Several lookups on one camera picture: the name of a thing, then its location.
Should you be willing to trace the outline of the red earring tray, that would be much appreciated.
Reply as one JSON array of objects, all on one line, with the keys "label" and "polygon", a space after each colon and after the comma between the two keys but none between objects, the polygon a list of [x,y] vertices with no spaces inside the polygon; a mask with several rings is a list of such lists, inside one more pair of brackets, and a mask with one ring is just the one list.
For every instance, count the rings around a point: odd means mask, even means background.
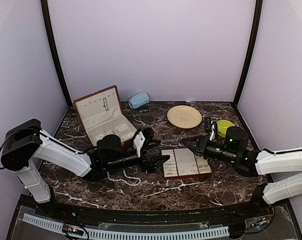
[{"label": "red earring tray", "polygon": [[170,159],[163,164],[164,179],[188,179],[212,176],[208,161],[196,156],[188,148],[165,149],[162,155],[169,155]]}]

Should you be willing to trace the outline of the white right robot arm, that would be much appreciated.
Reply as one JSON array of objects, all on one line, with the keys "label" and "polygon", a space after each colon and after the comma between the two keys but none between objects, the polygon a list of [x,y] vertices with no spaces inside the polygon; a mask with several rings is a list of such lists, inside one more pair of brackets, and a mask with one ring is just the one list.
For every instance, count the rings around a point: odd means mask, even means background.
[{"label": "white right robot arm", "polygon": [[267,205],[302,194],[302,147],[283,151],[249,151],[248,133],[236,126],[226,130],[223,144],[204,135],[184,138],[181,142],[198,157],[232,164],[235,171],[244,177],[295,173],[287,179],[259,185],[246,205],[246,213],[251,217],[258,216]]}]

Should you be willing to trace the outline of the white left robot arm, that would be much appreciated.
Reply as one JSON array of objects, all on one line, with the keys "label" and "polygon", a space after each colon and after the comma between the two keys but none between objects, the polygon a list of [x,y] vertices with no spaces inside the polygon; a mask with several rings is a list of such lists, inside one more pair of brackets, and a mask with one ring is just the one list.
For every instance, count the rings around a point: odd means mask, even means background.
[{"label": "white left robot arm", "polygon": [[42,211],[50,218],[57,218],[61,206],[53,201],[54,193],[32,159],[48,161],[91,182],[103,180],[110,172],[133,165],[138,165],[143,172],[153,173],[170,159],[169,155],[146,156],[148,150],[161,143],[153,137],[151,128],[138,130],[133,135],[132,146],[123,148],[120,137],[111,134],[86,151],[79,151],[52,137],[34,118],[6,133],[0,146],[0,170],[14,172],[34,200],[42,204]]}]

